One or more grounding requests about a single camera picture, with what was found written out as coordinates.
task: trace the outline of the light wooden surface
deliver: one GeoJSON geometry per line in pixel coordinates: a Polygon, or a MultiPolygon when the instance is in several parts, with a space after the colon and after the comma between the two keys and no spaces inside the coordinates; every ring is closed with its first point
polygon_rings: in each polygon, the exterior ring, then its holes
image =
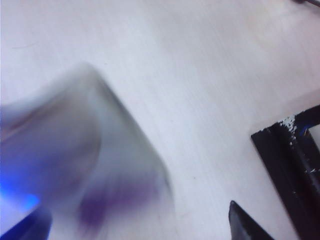
{"type": "Polygon", "coordinates": [[[1,104],[89,62],[170,172],[174,220],[123,220],[114,240],[230,239],[230,200],[298,239],[250,134],[319,104],[319,60],[320,8],[290,0],[1,1],[1,104]]]}

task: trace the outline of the blurry object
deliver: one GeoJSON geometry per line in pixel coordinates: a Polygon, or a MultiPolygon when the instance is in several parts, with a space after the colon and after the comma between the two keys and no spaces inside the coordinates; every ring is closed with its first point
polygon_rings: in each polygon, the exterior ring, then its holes
{"type": "Polygon", "coordinates": [[[51,213],[38,208],[3,234],[0,240],[46,240],[51,223],[51,213]]]}
{"type": "Polygon", "coordinates": [[[22,208],[76,211],[82,225],[99,230],[106,214],[170,192],[161,159],[88,65],[1,112],[1,191],[22,208]]]}
{"type": "Polygon", "coordinates": [[[302,4],[304,2],[308,2],[308,3],[311,3],[313,5],[316,5],[318,7],[320,7],[320,1],[319,0],[295,0],[296,2],[302,4]]]}
{"type": "Polygon", "coordinates": [[[303,240],[320,237],[320,152],[309,129],[320,124],[320,105],[251,136],[303,240]]]}
{"type": "Polygon", "coordinates": [[[235,201],[230,202],[232,240],[273,240],[235,201]]]}

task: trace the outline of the black metal bracket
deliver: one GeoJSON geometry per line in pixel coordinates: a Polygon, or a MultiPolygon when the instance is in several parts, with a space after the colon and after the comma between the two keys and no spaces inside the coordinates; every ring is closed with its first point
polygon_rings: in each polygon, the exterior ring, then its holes
{"type": "Polygon", "coordinates": [[[251,136],[303,240],[320,239],[320,152],[309,132],[319,124],[320,105],[251,136]]]}

